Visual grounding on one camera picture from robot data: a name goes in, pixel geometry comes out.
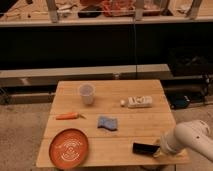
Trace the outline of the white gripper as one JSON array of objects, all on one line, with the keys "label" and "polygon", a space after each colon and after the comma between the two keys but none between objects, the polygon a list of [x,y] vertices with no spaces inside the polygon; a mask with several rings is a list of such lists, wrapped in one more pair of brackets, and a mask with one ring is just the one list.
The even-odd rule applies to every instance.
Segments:
[{"label": "white gripper", "polygon": [[164,133],[160,137],[160,147],[154,154],[154,158],[158,158],[165,154],[176,155],[180,152],[180,144],[172,131]]}]

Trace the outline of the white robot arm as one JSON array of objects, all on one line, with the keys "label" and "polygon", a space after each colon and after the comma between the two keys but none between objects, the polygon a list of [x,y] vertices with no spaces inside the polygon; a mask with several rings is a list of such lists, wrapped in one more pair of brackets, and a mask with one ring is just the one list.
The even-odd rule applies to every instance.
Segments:
[{"label": "white robot arm", "polygon": [[213,162],[213,139],[210,127],[202,120],[178,123],[173,129],[163,133],[159,139],[159,148],[154,157],[161,154],[174,156],[189,148]]}]

